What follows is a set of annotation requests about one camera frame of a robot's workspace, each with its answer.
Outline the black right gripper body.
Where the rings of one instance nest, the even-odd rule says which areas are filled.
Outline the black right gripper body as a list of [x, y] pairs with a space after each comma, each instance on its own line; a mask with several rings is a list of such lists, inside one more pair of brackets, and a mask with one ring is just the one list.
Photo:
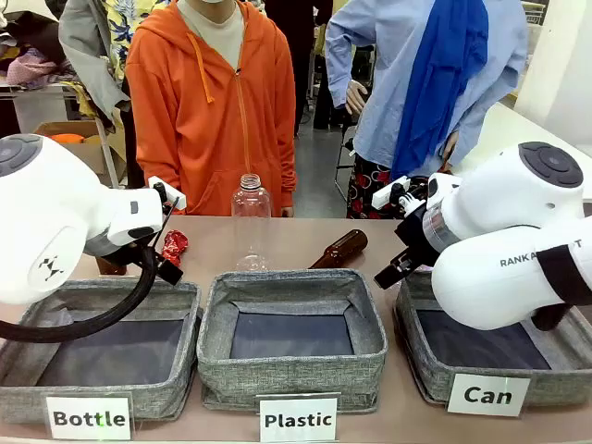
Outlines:
[[421, 265], [433, 267], [439, 253], [429, 244], [423, 230], [426, 204], [420, 204], [396, 227], [395, 233], [406, 249], [398, 254], [393, 264], [402, 274], [411, 274]]

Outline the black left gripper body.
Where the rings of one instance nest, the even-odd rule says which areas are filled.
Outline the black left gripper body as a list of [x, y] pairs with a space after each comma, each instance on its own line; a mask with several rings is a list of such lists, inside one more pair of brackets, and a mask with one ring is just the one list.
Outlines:
[[172, 286], [177, 285], [183, 275], [178, 266], [166, 259], [163, 254], [158, 253], [153, 247], [139, 247], [133, 263], [152, 278], [160, 278]]

